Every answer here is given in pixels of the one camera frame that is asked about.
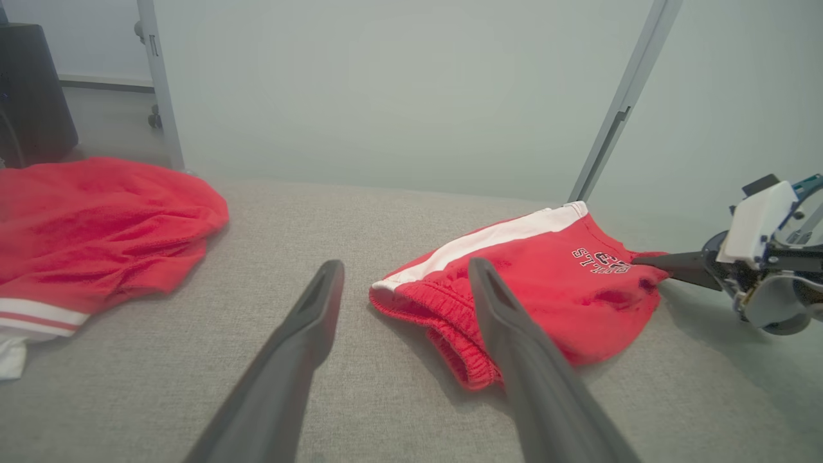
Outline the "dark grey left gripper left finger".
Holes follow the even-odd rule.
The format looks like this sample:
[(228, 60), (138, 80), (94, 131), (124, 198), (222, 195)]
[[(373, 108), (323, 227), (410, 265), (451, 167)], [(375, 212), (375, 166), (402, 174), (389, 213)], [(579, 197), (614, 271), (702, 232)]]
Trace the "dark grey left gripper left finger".
[(312, 377), (335, 340), (345, 267), (328, 260), (249, 364), (187, 462), (293, 462)]

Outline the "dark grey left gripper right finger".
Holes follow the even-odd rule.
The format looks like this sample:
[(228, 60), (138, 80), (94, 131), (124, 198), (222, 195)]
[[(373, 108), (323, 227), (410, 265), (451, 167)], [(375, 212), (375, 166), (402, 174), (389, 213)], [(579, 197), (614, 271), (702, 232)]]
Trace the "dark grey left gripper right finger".
[(527, 462), (637, 462), (638, 455), (491, 262), (469, 262), (486, 352), (500, 370)]

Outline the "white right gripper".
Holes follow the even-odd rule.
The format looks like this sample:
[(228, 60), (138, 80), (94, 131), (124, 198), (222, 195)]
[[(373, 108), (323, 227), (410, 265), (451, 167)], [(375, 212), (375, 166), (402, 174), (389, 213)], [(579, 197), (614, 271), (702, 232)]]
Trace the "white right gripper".
[(799, 277), (790, 285), (796, 299), (821, 303), (821, 181), (756, 181), (744, 193), (718, 251), (638, 256), (632, 264), (717, 292), (724, 287), (735, 303), (753, 299), (767, 277)]

